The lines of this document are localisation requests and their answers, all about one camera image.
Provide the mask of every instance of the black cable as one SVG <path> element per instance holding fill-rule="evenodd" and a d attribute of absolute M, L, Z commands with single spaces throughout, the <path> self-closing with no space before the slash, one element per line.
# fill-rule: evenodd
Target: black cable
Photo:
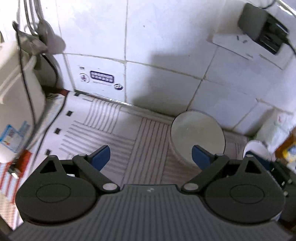
<path fill-rule="evenodd" d="M 270 3 L 269 5 L 267 5 L 266 7 L 262 7 L 262 9 L 268 9 L 271 6 L 273 6 L 276 3 L 276 0 L 273 0 L 272 3 Z"/>
<path fill-rule="evenodd" d="M 48 64 L 51 66 L 51 68 L 54 70 L 54 73 L 56 76 L 56 82 L 54 83 L 54 87 L 56 87 L 57 82 L 59 80 L 59 72 L 58 72 L 57 68 L 55 67 L 55 65 L 49 60 L 49 58 L 45 54 L 43 54 L 42 56 L 48 62 Z"/>
<path fill-rule="evenodd" d="M 296 49 L 294 49 L 294 47 L 291 45 L 290 41 L 289 41 L 289 44 L 290 48 L 292 49 L 292 51 L 294 52 L 295 56 L 296 56 Z"/>
<path fill-rule="evenodd" d="M 34 128 L 36 126 L 36 116 L 35 116 L 35 110 L 34 110 L 34 107 L 33 107 L 33 102 L 32 102 L 31 96 L 29 94 L 29 89 L 28 89 L 28 86 L 27 86 L 27 83 L 26 83 L 23 65 L 22 65 L 22 49 L 21 49 L 21 45 L 20 45 L 20 36 L 19 36 L 19 33 L 18 33 L 19 25 L 15 21 L 13 21 L 12 26 L 13 26 L 13 29 L 15 30 L 15 32 L 16 32 L 15 35 L 16 35 L 16 39 L 17 39 L 17 48 L 18 48 L 18 51 L 19 51 L 19 62 L 20 62 L 20 70 L 21 70 L 21 73 L 22 73 L 22 81 L 24 83 L 25 90 L 27 92 L 27 98 L 28 98 L 30 108 L 31 108 L 31 115 L 32 115 L 32 119 L 33 119 L 33 128 Z"/>
<path fill-rule="evenodd" d="M 289 40 L 288 38 L 286 38 L 286 39 L 284 40 L 284 43 L 285 43 L 286 45 L 288 45 L 288 46 L 292 49 L 293 53 L 294 53 L 295 56 L 296 56 L 296 49 L 295 49 L 295 48 L 293 47 L 293 45 L 291 44 L 290 40 Z"/>

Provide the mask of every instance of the blue sticker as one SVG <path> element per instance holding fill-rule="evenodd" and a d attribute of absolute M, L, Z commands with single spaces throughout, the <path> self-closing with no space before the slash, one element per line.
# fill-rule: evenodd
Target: blue sticker
<path fill-rule="evenodd" d="M 91 70 L 90 76 L 94 80 L 100 80 L 100 81 L 104 81 L 104 82 L 112 83 L 112 84 L 114 83 L 114 76 L 110 75 L 110 74 L 104 74 L 104 73 L 100 73 L 100 72 L 96 72 L 96 71 Z"/>
<path fill-rule="evenodd" d="M 23 122 L 19 131 L 11 125 L 7 125 L 0 137 L 0 143 L 14 153 L 17 153 L 23 143 L 24 136 L 26 135 L 29 127 L 30 125 L 28 125 L 26 121 Z"/>

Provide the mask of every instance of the power adapter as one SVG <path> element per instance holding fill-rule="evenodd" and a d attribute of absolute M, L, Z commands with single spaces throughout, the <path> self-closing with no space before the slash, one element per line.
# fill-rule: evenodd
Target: power adapter
<path fill-rule="evenodd" d="M 290 45 L 287 27 L 266 10 L 250 3 L 245 4 L 238 26 L 254 42 L 272 54 L 277 54 L 284 43 Z"/>

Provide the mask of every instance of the white bucket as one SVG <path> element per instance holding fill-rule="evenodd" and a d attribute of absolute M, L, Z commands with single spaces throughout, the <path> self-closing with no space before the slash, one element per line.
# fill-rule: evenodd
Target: white bucket
<path fill-rule="evenodd" d="M 218 122 L 199 111 L 186 111 L 178 115 L 170 129 L 170 149 L 183 164 L 197 165 L 192 160 L 192 147 L 199 145 L 211 154 L 224 153 L 225 137 Z"/>

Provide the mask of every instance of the white tiled wall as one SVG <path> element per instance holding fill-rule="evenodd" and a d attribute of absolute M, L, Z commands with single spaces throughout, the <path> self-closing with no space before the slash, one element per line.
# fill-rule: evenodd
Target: white tiled wall
<path fill-rule="evenodd" d="M 28 32 L 20 2 L 20 26 Z M 282 70 L 262 57 L 247 60 L 213 44 L 224 2 L 41 0 L 57 36 L 51 43 L 59 46 L 50 47 L 62 76 L 58 86 L 168 115 L 196 109 L 224 128 L 254 134 L 273 106 L 296 111 L 296 60 Z M 1 3 L 0 30 L 6 41 L 13 40 L 18 0 Z M 105 79 L 92 78 L 90 71 Z"/>
<path fill-rule="evenodd" d="M 231 130 L 256 103 L 252 96 L 203 80 L 189 109 L 206 112 L 221 126 Z"/>

